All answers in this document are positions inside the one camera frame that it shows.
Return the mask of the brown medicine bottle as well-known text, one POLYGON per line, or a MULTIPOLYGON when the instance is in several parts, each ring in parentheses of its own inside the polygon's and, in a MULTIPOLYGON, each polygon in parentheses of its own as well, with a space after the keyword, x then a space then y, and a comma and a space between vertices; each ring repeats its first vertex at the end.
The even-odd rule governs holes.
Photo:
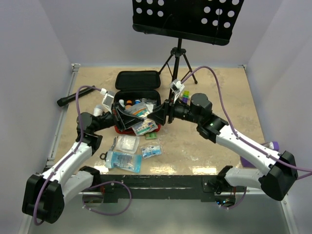
POLYGON ((132 100, 127 100, 126 104, 125 104, 125 109, 127 110, 127 109, 131 108, 133 106, 133 104, 134 103, 132 100))

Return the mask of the bandage strips plastic bag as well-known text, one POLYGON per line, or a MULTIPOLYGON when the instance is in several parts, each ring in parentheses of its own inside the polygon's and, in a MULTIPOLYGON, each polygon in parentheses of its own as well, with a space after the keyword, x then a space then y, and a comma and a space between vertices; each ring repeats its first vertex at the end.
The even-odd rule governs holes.
POLYGON ((142 136, 158 129, 156 122, 148 118, 148 115, 153 111, 153 107, 152 104, 140 102, 126 109, 128 114, 138 117, 141 120, 141 122, 131 127, 136 136, 142 136))

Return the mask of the white gauze plastic bag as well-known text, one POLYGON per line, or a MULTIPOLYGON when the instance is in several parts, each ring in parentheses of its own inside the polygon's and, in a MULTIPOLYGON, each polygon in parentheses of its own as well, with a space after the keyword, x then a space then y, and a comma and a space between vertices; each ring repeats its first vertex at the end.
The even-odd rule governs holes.
POLYGON ((139 145, 138 136, 122 135, 116 139, 115 149, 129 154, 135 154, 139 145))

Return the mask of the red black medicine kit case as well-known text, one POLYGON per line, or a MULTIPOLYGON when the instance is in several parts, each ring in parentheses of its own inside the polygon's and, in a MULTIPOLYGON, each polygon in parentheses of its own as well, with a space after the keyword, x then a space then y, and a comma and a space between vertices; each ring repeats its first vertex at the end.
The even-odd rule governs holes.
POLYGON ((124 101, 150 99, 157 107, 161 104, 160 94, 157 91, 161 85, 160 76, 157 71, 121 71, 118 73, 115 88, 114 102, 120 99, 124 101))

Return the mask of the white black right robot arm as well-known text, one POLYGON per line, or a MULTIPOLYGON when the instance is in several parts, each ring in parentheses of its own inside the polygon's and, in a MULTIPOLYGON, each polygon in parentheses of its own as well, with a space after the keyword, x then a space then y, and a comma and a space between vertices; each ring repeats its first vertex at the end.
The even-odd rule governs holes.
POLYGON ((148 114, 148 118, 164 125, 175 118, 197 124, 196 130, 207 140, 235 152, 249 161, 254 169, 226 166, 217 176, 217 186, 227 192, 232 187, 261 189, 270 198, 281 201, 298 178, 294 155, 280 153, 244 137, 229 122, 215 115, 213 104, 203 93, 191 96, 190 104, 165 100, 148 114))

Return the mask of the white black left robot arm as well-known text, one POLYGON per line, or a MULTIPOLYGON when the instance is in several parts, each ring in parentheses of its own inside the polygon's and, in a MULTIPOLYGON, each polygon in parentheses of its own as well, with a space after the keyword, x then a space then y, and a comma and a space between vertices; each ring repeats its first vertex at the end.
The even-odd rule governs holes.
POLYGON ((82 166, 100 147, 103 137, 96 132, 113 126, 127 130, 143 118, 129 114, 119 104, 112 110, 93 115, 78 113, 77 138, 70 150, 50 169, 31 175, 26 182, 22 212, 34 221, 55 223, 65 205, 81 191, 101 186, 99 170, 82 166))

